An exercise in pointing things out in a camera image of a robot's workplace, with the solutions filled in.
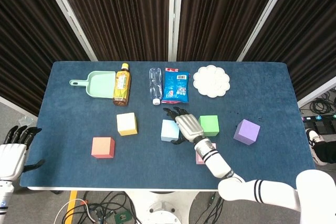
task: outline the table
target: table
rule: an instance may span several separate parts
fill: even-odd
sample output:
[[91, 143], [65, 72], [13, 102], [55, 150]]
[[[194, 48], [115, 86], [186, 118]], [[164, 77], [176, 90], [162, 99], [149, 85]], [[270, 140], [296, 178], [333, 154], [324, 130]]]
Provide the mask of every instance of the table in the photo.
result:
[[[127, 107], [110, 99], [88, 96], [84, 88], [69, 85], [86, 79], [94, 70], [118, 71], [122, 62], [55, 62], [40, 109], [27, 164], [44, 158], [37, 170], [24, 173], [20, 184], [31, 189], [206, 191], [219, 180], [205, 165], [196, 165], [191, 143], [173, 145], [160, 140], [164, 107], [153, 106], [149, 96], [149, 69], [179, 68], [191, 76], [189, 103], [179, 105], [200, 115], [218, 115], [220, 133], [211, 137], [232, 169], [245, 181], [287, 183], [295, 188], [296, 176], [314, 169], [295, 93], [283, 63], [275, 62], [130, 62], [132, 76]], [[193, 87], [199, 67], [214, 64], [230, 76], [223, 97], [202, 96]], [[139, 133], [120, 136], [116, 115], [134, 112]], [[257, 142], [247, 146], [233, 139], [242, 119], [261, 126]], [[94, 136], [112, 136], [113, 159], [92, 157]]]

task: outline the dustpan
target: dustpan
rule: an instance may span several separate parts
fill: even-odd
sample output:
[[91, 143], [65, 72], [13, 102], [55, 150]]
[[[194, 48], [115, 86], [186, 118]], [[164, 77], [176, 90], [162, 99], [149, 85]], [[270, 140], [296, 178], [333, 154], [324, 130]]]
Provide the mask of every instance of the dustpan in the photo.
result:
[[114, 71], [93, 71], [87, 80], [70, 80], [71, 86], [86, 87], [86, 93], [95, 98], [113, 98]]

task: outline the sneaker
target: sneaker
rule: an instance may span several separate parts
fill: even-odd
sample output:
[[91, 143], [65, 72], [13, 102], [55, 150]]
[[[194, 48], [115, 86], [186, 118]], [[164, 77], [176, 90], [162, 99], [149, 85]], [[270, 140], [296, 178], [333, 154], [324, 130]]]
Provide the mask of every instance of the sneaker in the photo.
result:
[[306, 130], [306, 135], [307, 135], [307, 139], [308, 139], [308, 143], [309, 143], [309, 148], [310, 148], [310, 153], [313, 157], [314, 162], [317, 165], [326, 165], [326, 162], [321, 161], [318, 156], [316, 155], [313, 147], [317, 142], [323, 142], [323, 137], [319, 134], [316, 133], [316, 131], [313, 131], [312, 129], [307, 129]]

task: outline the foam cube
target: foam cube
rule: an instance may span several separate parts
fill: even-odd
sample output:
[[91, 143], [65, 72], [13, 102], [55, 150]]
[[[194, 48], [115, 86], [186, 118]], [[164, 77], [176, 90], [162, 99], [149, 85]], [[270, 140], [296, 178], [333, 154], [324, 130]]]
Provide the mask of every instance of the foam cube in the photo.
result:
[[96, 158], [113, 158], [115, 141], [111, 137], [94, 137], [91, 155]]
[[197, 165], [204, 165], [204, 161], [201, 156], [196, 152], [196, 164]]
[[234, 139], [244, 144], [250, 145], [257, 140], [260, 126], [253, 122], [242, 120], [237, 127]]
[[198, 121], [204, 130], [204, 136], [216, 136], [219, 133], [218, 116], [201, 115]]
[[117, 128], [121, 136], [134, 135], [138, 133], [135, 114], [126, 113], [117, 115]]
[[180, 129], [172, 120], [162, 120], [161, 140], [168, 141], [179, 139]]

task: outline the light blue cube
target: light blue cube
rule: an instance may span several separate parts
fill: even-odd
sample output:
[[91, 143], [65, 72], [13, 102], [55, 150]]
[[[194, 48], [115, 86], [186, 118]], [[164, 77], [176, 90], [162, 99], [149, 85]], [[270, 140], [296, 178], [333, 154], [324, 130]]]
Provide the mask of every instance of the light blue cube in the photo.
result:
[[180, 129], [172, 120], [162, 120], [161, 140], [168, 141], [179, 139]]

